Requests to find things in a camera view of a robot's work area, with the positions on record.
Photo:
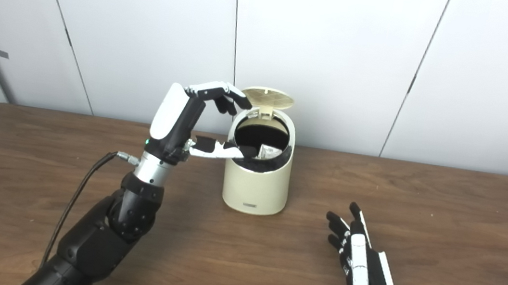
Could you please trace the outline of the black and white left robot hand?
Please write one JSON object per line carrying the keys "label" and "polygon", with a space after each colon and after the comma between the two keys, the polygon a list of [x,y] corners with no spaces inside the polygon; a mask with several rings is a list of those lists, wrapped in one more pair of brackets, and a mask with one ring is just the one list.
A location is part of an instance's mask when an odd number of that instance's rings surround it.
{"label": "black and white left robot hand", "polygon": [[173,84],[161,103],[150,126],[145,151],[159,160],[176,165],[189,156],[210,159],[253,159],[258,155],[254,147],[238,147],[236,143],[198,136],[191,133],[206,107],[213,100],[218,111],[235,116],[236,107],[249,110],[252,107],[247,96],[234,85],[212,81],[183,87]]}

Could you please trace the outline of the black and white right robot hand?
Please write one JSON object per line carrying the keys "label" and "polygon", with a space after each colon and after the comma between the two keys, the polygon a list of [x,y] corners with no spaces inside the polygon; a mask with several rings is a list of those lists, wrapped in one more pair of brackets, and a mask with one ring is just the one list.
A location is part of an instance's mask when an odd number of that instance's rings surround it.
{"label": "black and white right robot hand", "polygon": [[361,208],[351,202],[349,211],[350,222],[332,211],[325,216],[331,230],[327,240],[338,253],[346,285],[394,285],[386,253],[372,247]]}

